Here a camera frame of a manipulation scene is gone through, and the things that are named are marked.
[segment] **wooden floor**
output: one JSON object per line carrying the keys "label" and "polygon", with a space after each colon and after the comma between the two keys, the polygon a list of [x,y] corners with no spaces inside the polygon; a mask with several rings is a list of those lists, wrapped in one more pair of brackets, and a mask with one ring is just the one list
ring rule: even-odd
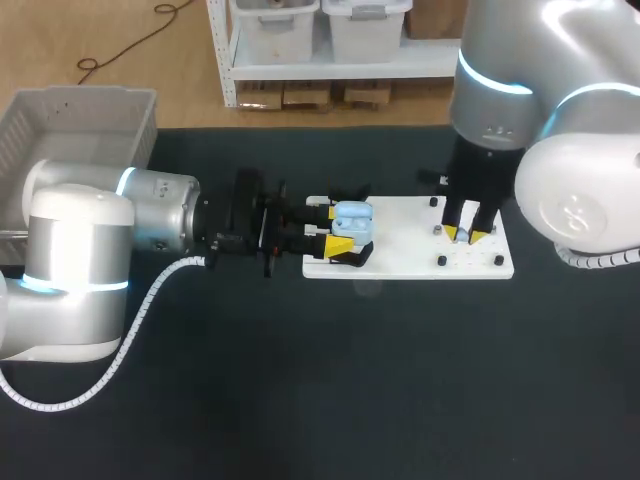
{"label": "wooden floor", "polygon": [[[159,0],[0,0],[0,108],[19,88],[75,84],[76,62],[111,57],[162,25]],[[449,81],[409,81],[381,111],[243,112],[224,107],[204,0],[88,84],[158,91],[161,127],[433,125],[447,123]]]}

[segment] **plastic bin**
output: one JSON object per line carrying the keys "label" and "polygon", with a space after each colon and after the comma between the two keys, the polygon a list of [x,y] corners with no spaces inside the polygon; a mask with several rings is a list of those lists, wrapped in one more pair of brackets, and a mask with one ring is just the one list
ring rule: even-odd
{"label": "plastic bin", "polygon": [[0,265],[22,265],[22,188],[42,159],[144,168],[157,129],[156,93],[121,87],[20,90],[0,118]]}
{"label": "plastic bin", "polygon": [[400,47],[404,14],[413,0],[322,0],[331,19],[337,63],[384,63]]}
{"label": "plastic bin", "polygon": [[305,63],[313,52],[313,15],[320,0],[231,0],[251,60],[256,64]]}

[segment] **black table mat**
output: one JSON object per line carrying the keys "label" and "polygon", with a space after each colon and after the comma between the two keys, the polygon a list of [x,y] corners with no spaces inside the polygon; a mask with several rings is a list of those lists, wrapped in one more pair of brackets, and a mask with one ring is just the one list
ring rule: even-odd
{"label": "black table mat", "polygon": [[[442,128],[161,131],[151,168],[229,188],[240,166],[303,200],[371,182],[421,195]],[[0,396],[3,479],[590,479],[640,475],[640,267],[566,267],[515,203],[511,281],[306,280],[301,259],[182,270],[111,384],[45,415]],[[128,323],[172,259],[135,254]],[[37,401],[109,361],[5,367]]]}

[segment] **white shelf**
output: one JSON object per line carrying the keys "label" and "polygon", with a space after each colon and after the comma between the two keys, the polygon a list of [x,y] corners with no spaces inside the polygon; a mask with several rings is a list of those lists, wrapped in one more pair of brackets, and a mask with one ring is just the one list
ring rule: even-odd
{"label": "white shelf", "polygon": [[328,18],[319,13],[315,19],[314,52],[311,62],[254,65],[249,57],[246,37],[242,31],[233,33],[230,52],[233,66],[229,72],[233,80],[452,77],[460,49],[460,40],[409,40],[403,30],[400,51],[394,61],[376,64],[337,64],[333,59]]}

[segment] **white plate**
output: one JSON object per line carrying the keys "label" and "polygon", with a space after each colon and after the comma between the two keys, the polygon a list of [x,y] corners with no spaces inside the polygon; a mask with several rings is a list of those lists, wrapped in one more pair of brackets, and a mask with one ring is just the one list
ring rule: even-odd
{"label": "white plate", "polygon": [[[332,264],[305,255],[302,273],[307,278],[335,280],[508,280],[514,267],[500,213],[496,231],[475,245],[452,243],[447,234],[434,234],[442,221],[445,199],[430,207],[431,197],[369,197],[375,225],[374,250],[362,268]],[[309,197],[307,205],[329,203],[327,197]],[[460,226],[469,230],[478,208],[467,202]],[[307,225],[307,235],[326,233]],[[438,257],[447,257],[447,265],[438,265]],[[502,266],[495,265],[498,255]]]}

